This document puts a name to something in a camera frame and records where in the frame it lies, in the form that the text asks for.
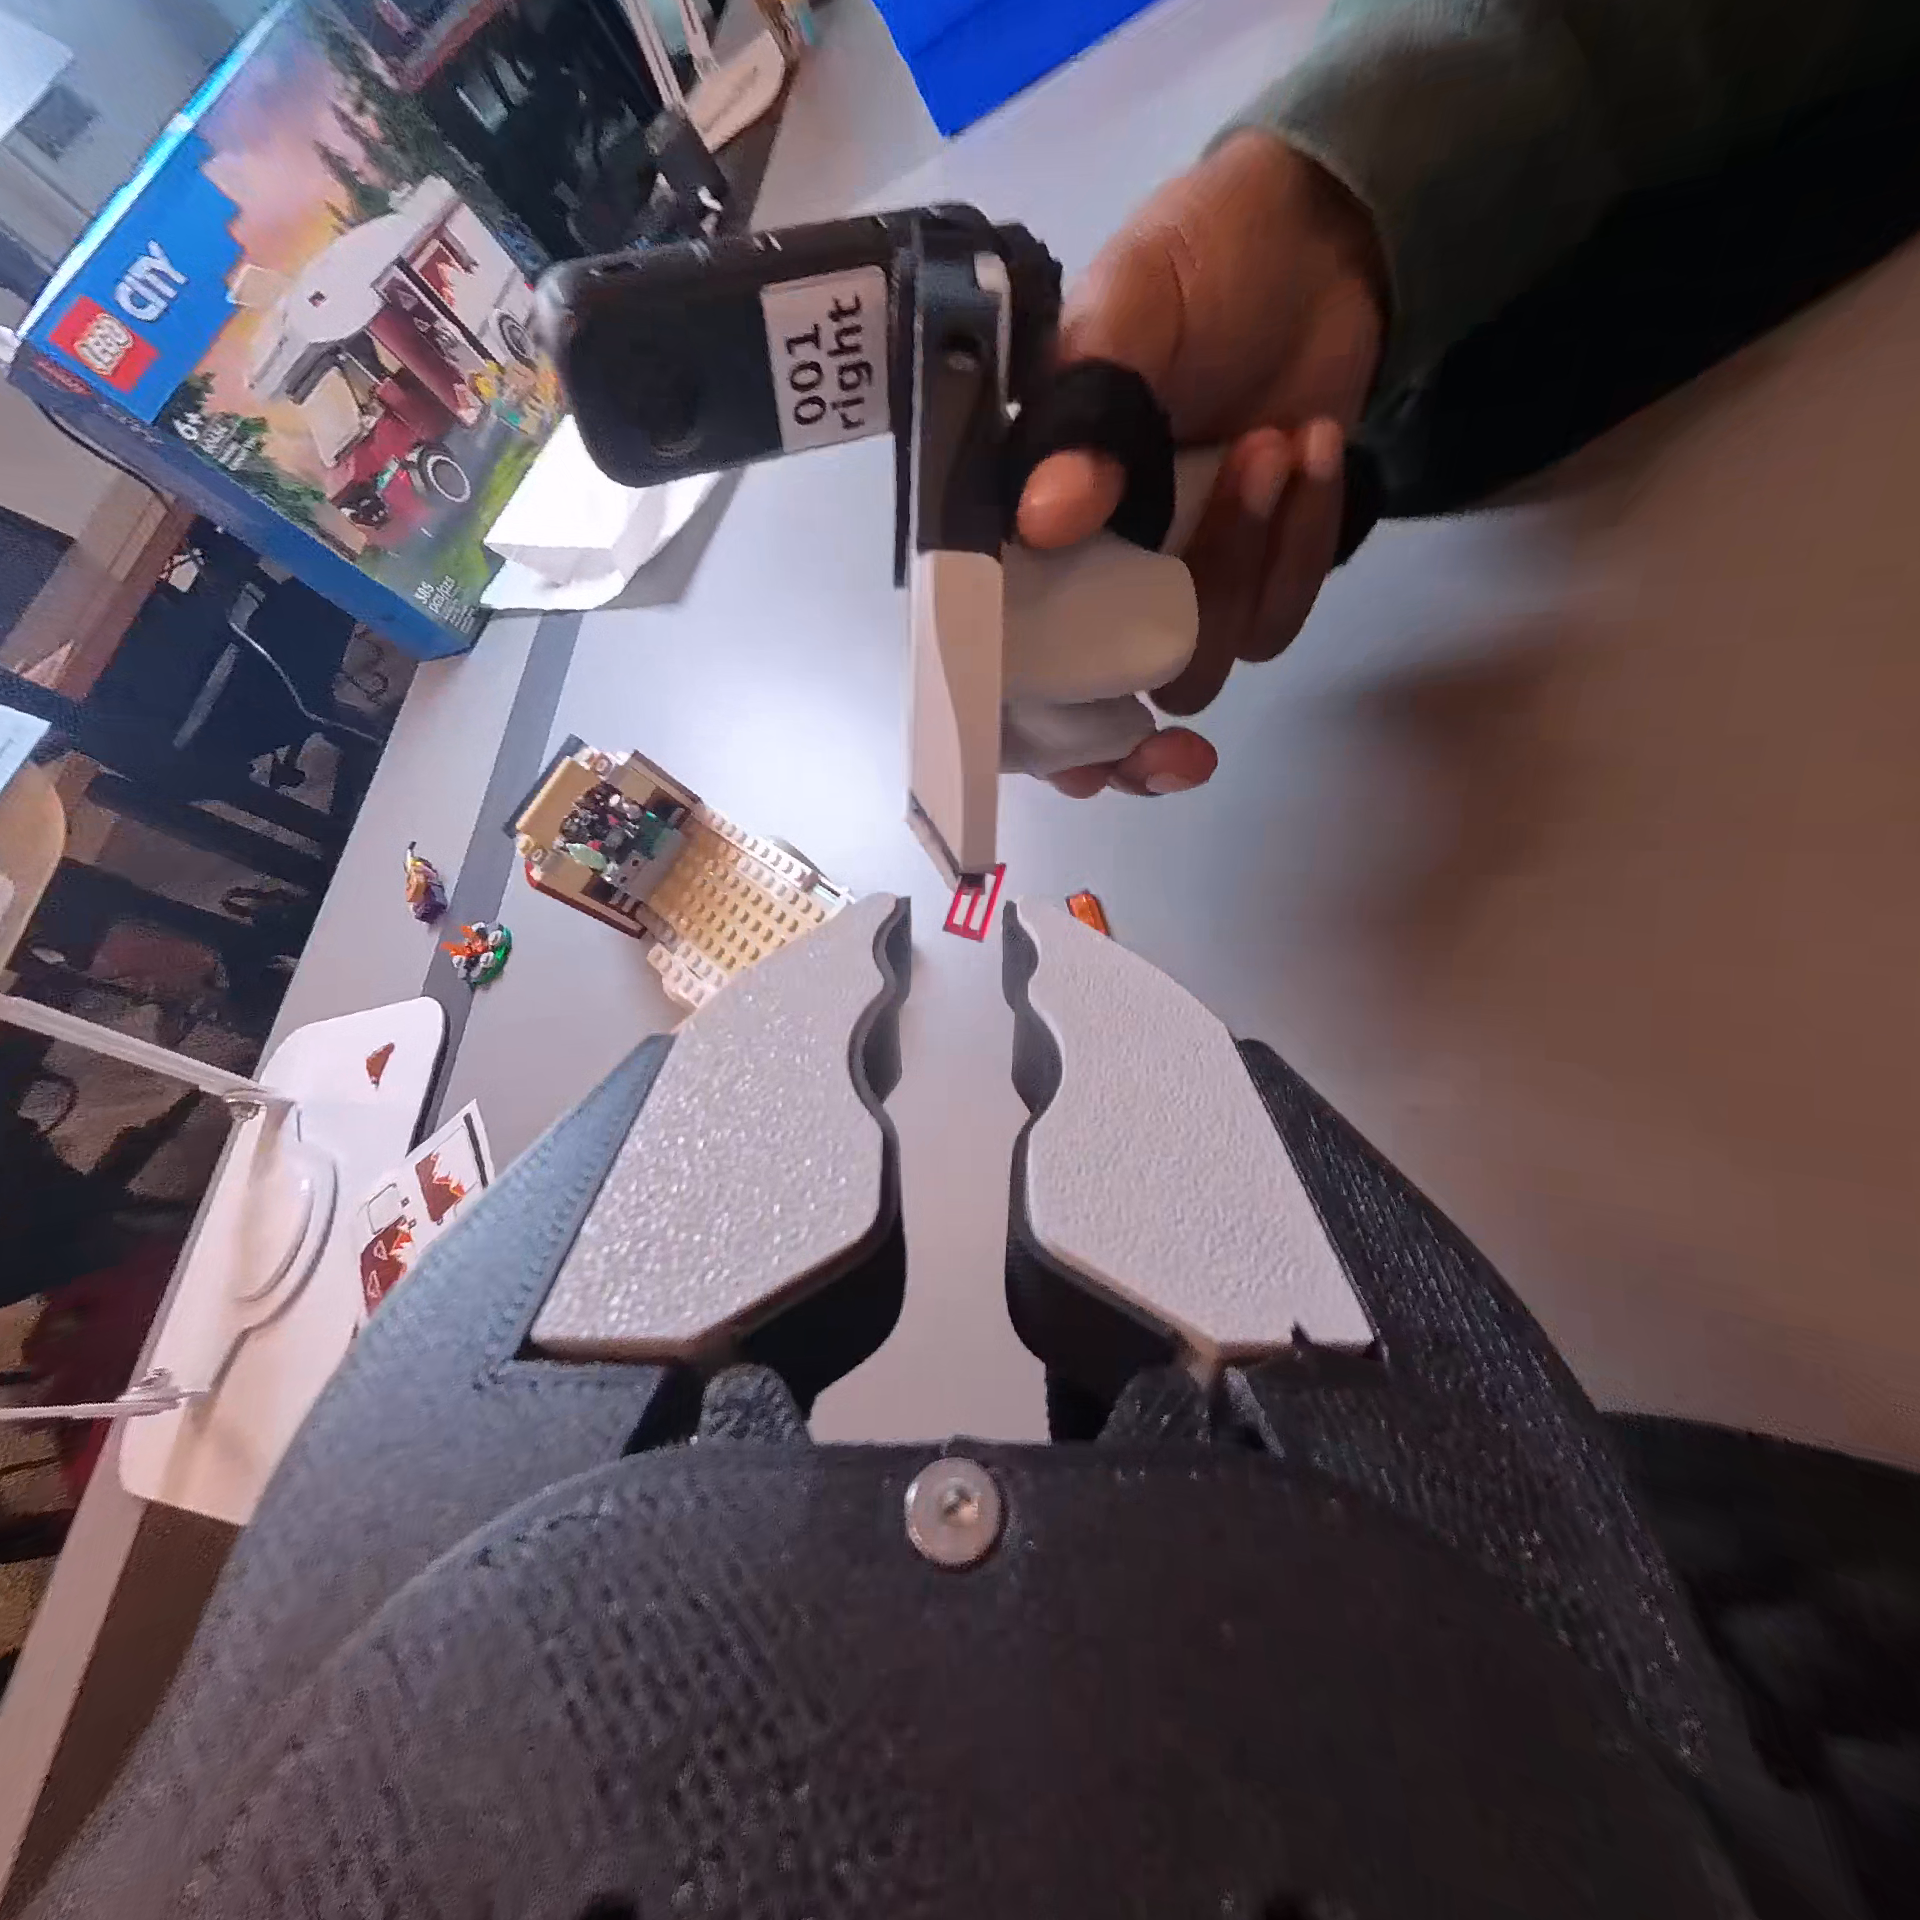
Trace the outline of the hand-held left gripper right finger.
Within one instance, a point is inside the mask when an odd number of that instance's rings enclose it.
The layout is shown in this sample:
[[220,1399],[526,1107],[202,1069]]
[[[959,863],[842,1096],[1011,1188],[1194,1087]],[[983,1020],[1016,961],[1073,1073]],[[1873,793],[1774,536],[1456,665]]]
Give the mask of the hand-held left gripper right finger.
[[1068,907],[1001,924],[1020,1220],[1041,1260],[1195,1365],[1362,1354],[1377,1328],[1233,1032]]

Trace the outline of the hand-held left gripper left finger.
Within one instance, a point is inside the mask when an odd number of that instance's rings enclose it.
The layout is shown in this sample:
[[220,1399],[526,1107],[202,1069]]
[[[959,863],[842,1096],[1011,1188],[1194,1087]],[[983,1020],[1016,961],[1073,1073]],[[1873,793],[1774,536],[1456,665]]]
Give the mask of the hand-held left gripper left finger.
[[864,897],[664,1053],[532,1324],[556,1360],[868,1360],[906,1296],[910,901]]

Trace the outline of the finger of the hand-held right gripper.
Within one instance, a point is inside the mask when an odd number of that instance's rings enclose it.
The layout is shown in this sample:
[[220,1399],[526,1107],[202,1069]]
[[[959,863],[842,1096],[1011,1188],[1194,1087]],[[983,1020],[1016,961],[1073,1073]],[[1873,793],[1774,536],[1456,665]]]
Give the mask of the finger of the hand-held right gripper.
[[1004,576],[995,559],[927,552],[908,568],[908,824],[944,887],[996,865]]

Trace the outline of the red tan brick toy truck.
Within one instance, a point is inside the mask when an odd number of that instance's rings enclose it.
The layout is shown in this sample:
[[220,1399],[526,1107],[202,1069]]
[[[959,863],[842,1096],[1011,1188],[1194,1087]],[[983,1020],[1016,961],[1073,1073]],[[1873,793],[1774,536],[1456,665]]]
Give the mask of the red tan brick toy truck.
[[790,844],[743,829],[641,752],[568,736],[508,824],[529,885],[633,937],[699,1012],[854,893]]

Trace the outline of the person's right forearm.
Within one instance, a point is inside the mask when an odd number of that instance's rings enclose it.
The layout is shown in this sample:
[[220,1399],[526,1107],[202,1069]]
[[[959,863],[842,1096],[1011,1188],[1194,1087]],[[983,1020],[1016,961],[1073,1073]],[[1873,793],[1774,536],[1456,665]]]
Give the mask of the person's right forearm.
[[1217,144],[1361,209],[1344,561],[1542,473],[1915,240],[1915,3],[1332,4]]

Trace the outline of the grey desk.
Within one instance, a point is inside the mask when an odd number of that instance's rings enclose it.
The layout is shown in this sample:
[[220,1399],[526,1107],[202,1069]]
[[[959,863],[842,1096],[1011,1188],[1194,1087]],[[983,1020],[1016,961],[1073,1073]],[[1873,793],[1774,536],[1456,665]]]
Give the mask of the grey desk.
[[[914,907],[908,1293],[832,1443],[1042,1436],[1001,1307],[1000,948],[903,820],[886,448],[750,473],[631,596],[416,674],[278,1026],[412,999],[416,840],[518,954],[444,1103],[508,1167],[670,1025],[635,945],[490,876],[562,733]],[[1495,1263],[1592,1396],[1915,1460],[1915,244],[1495,506],[1377,530],[1203,719],[1217,780],[1011,781],[1011,899],[1268,1042]]]

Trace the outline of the person's right hand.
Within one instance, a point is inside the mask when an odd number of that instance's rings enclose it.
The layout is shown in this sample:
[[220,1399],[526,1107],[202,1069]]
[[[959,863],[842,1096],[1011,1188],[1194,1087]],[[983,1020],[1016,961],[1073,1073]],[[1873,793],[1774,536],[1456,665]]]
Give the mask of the person's right hand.
[[1370,212],[1280,135],[1241,129],[1163,183],[1064,303],[1062,369],[1131,369],[1175,441],[1223,448],[1187,563],[1198,639],[1153,693],[1168,721],[1123,759],[1049,775],[1091,800],[1187,793],[1217,751],[1179,724],[1235,665],[1282,655],[1336,565],[1343,464],[1385,347],[1385,266]]

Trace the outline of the white paper bag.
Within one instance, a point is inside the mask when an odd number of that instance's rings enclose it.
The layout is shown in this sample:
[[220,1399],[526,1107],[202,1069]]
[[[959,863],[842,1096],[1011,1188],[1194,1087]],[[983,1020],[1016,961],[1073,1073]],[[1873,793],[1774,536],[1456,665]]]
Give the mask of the white paper bag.
[[564,416],[487,528],[498,568],[480,595],[487,613],[588,613],[612,604],[633,576],[694,523],[720,484],[697,473],[662,487],[622,487]]

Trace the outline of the pale wooden board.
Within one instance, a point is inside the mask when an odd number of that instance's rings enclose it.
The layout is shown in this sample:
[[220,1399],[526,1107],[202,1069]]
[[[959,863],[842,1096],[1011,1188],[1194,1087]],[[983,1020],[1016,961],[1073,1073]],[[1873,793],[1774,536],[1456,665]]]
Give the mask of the pale wooden board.
[[675,71],[675,105],[684,109],[712,154],[722,152],[775,108],[801,55],[808,50],[804,19],[794,4],[743,8],[745,40],[732,52],[715,49],[727,4],[657,4],[668,60]]

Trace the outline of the sticker sheet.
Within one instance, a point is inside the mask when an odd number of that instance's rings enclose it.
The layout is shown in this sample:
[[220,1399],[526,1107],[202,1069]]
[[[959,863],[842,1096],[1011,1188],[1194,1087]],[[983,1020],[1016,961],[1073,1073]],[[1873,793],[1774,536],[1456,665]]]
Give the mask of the sticker sheet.
[[474,1211],[491,1179],[490,1131],[471,1099],[376,1183],[352,1216],[360,1328],[419,1268],[426,1252]]

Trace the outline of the white plastic board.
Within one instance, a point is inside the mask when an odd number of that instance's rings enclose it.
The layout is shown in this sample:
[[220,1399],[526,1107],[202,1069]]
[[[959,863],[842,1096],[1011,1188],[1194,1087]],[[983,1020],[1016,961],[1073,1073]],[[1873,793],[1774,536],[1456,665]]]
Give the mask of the white plastic board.
[[[130,1497],[231,1528],[255,1519],[307,1413],[361,1331],[355,1324],[352,1216],[416,1145],[447,1033],[447,1012],[435,999],[403,999],[303,1025],[257,1068],[257,1081],[298,1098],[304,1141],[339,1161],[339,1207],[304,1290],[240,1347],[216,1394],[129,1421],[119,1477]],[[383,1042],[396,1042],[396,1053],[383,1087],[374,1089],[363,1060]],[[239,1177],[231,1136],[161,1309],[147,1373],[179,1367],[180,1349],[211,1307],[207,1232],[231,1220],[231,1200],[212,1199],[218,1183]]]

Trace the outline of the blue toy set box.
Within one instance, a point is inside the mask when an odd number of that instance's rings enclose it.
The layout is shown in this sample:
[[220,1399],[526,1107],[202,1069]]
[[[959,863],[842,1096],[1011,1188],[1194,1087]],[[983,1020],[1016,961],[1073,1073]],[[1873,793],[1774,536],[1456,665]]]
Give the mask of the blue toy set box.
[[49,418],[403,651],[470,651],[560,421],[537,240],[337,4],[278,4],[23,320]]

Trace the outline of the blue plastic bin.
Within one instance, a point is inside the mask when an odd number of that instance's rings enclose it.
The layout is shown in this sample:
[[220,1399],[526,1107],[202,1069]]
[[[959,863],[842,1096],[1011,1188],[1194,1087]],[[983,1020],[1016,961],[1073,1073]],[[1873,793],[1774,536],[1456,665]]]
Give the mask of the blue plastic bin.
[[934,127],[951,138],[1084,55],[1151,3],[879,3]]

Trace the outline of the black office chair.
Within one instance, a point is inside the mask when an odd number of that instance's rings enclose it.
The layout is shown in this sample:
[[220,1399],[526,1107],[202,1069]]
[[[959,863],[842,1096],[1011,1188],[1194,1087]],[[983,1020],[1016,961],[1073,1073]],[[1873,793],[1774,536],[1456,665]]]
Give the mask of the black office chair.
[[339,757],[327,812],[355,815],[394,727],[343,701],[358,623],[207,517],[187,523],[176,561],[192,565],[192,581],[148,592],[83,699],[87,724],[115,764],[187,759],[252,778],[267,762],[284,792],[322,741]]

